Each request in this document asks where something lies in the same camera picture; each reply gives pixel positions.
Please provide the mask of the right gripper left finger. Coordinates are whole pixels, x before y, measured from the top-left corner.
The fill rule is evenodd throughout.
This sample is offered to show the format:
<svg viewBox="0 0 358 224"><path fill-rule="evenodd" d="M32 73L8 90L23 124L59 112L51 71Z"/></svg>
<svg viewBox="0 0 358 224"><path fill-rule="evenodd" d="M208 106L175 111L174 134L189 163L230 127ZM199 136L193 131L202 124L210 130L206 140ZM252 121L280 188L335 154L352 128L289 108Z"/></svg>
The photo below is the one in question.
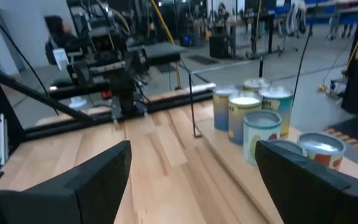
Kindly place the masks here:
<svg viewBox="0 0 358 224"><path fill-rule="evenodd" d="M113 224L131 160L125 140L29 189L0 190L0 224Z"/></svg>

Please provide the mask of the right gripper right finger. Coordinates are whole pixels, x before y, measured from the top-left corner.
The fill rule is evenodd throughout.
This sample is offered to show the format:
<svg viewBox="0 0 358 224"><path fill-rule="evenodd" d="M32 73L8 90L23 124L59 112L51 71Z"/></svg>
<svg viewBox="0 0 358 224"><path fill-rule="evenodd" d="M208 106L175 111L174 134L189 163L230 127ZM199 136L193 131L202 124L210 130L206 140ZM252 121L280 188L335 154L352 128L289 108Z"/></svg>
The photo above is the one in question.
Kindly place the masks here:
<svg viewBox="0 0 358 224"><path fill-rule="evenodd" d="M358 179L267 141L255 159L284 224L358 224Z"/></svg>

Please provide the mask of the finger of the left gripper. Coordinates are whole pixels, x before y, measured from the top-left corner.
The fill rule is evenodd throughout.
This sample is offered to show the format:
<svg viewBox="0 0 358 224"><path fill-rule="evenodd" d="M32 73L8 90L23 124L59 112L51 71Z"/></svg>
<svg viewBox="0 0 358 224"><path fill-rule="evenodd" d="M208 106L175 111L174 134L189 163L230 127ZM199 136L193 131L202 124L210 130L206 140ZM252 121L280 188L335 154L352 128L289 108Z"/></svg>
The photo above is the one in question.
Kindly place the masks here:
<svg viewBox="0 0 358 224"><path fill-rule="evenodd" d="M90 74L86 61L77 61L67 65L67 71L76 86L86 86L89 83Z"/></svg>
<svg viewBox="0 0 358 224"><path fill-rule="evenodd" d="M145 75L149 67L149 60L145 49L135 49L126 52L124 70L129 76Z"/></svg>

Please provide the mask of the short diced tomatoes can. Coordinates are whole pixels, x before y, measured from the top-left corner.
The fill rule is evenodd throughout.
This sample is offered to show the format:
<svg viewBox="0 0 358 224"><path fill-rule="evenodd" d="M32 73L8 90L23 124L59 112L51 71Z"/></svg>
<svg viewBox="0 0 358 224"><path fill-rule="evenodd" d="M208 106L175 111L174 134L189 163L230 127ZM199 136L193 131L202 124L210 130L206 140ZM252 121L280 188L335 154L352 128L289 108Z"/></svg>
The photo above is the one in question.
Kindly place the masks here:
<svg viewBox="0 0 358 224"><path fill-rule="evenodd" d="M334 170L339 170L347 149L342 140L322 132L302 133L297 143L306 151L309 159Z"/></svg>

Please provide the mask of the short green peas can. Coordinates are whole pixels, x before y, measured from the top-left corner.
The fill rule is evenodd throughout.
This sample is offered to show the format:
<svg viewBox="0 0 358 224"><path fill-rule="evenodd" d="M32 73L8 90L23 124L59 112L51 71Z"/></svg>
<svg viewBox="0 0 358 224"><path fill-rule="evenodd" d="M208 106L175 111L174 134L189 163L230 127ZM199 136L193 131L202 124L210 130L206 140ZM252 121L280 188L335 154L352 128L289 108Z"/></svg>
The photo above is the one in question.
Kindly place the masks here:
<svg viewBox="0 0 358 224"><path fill-rule="evenodd" d="M287 149L301 156L305 156L305 157L307 156L305 149L295 142L284 140L284 139L276 139L276 140L271 140L270 143L276 146L280 146L284 149Z"/></svg>

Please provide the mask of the white mixed vegetables can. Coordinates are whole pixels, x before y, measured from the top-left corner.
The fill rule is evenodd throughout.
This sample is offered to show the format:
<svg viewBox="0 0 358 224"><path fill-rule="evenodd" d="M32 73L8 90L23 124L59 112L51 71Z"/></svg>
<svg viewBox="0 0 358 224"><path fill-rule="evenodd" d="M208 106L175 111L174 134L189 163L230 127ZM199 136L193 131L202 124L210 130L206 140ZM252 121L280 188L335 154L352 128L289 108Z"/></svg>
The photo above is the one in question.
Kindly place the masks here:
<svg viewBox="0 0 358 224"><path fill-rule="evenodd" d="M275 140L280 137L282 117L272 110L255 110L244 116L243 155L255 165L255 151L258 141Z"/></svg>

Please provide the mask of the tall blue carrots can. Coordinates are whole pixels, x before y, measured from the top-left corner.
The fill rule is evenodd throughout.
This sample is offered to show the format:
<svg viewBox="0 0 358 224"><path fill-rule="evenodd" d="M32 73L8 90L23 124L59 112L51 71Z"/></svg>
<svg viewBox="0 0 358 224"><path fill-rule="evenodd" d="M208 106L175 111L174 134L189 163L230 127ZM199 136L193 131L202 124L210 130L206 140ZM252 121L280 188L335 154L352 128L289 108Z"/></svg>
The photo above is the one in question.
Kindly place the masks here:
<svg viewBox="0 0 358 224"><path fill-rule="evenodd" d="M280 139L288 137L290 128L293 92L283 86L271 86L259 90L262 97L262 108L272 110L282 117Z"/></svg>

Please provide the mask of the tall blue peas can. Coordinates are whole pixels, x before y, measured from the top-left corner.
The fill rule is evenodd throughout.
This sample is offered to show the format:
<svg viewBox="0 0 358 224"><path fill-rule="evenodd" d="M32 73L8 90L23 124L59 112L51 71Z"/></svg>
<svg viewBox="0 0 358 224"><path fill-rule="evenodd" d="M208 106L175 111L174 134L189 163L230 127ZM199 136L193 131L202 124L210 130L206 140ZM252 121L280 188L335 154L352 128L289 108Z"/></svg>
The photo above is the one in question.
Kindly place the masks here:
<svg viewBox="0 0 358 224"><path fill-rule="evenodd" d="M228 103L231 95L238 94L234 85L219 86L213 91L214 127L221 131L228 130Z"/></svg>

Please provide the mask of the tall peaches can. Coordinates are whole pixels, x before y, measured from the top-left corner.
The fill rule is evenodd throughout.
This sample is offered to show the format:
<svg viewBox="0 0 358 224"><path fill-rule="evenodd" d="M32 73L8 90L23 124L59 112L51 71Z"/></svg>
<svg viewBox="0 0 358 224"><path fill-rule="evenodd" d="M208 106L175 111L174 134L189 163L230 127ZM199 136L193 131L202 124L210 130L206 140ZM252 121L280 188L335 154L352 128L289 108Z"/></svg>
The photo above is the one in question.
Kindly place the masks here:
<svg viewBox="0 0 358 224"><path fill-rule="evenodd" d="M228 136L237 145L243 144L244 116L262 108L262 99L254 93L231 95L228 101Z"/></svg>

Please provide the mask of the tall can silver lid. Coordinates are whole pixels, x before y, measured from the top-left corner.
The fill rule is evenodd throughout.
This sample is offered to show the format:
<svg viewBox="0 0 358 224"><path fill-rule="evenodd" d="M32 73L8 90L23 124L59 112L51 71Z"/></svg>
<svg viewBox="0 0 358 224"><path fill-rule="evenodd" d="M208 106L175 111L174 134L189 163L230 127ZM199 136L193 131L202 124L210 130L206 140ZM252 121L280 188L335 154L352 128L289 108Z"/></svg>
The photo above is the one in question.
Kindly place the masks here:
<svg viewBox="0 0 358 224"><path fill-rule="evenodd" d="M246 79L242 84L242 89L244 91L253 91L258 92L261 89L268 88L270 82L264 78L250 78Z"/></svg>

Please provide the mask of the white sheet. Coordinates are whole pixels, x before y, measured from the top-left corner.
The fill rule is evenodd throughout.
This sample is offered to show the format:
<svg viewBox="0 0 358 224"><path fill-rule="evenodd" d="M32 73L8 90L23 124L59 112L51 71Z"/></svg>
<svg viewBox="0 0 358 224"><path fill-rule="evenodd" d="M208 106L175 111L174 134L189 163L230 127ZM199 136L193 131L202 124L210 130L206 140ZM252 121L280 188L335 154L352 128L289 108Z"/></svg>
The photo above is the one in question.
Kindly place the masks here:
<svg viewBox="0 0 358 224"><path fill-rule="evenodd" d="M52 50L53 57L55 59L55 62L57 64L57 67L59 70L63 70L67 67L69 64L69 59L67 57L67 53L65 49L59 48L59 49L53 49Z"/></svg>

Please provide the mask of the person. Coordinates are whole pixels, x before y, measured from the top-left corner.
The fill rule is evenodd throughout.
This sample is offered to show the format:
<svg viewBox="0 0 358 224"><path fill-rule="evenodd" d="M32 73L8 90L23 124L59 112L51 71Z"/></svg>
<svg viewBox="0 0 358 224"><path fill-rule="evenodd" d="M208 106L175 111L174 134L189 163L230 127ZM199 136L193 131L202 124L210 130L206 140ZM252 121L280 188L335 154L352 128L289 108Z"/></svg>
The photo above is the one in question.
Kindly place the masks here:
<svg viewBox="0 0 358 224"><path fill-rule="evenodd" d="M81 48L75 45L78 38L72 34L71 25L57 15L45 16L44 19L49 31L45 43L45 55L49 64L57 64L53 56L54 49L65 49L66 53L81 51Z"/></svg>

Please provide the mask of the black bin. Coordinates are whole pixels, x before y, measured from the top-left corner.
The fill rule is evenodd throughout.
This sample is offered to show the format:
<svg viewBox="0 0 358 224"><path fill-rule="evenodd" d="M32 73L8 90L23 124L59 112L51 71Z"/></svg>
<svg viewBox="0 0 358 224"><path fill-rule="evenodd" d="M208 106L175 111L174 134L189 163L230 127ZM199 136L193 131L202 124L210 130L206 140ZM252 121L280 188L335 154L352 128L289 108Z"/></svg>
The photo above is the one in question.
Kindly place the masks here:
<svg viewBox="0 0 358 224"><path fill-rule="evenodd" d="M212 35L209 38L209 55L212 58L229 58L229 37L228 35Z"/></svg>

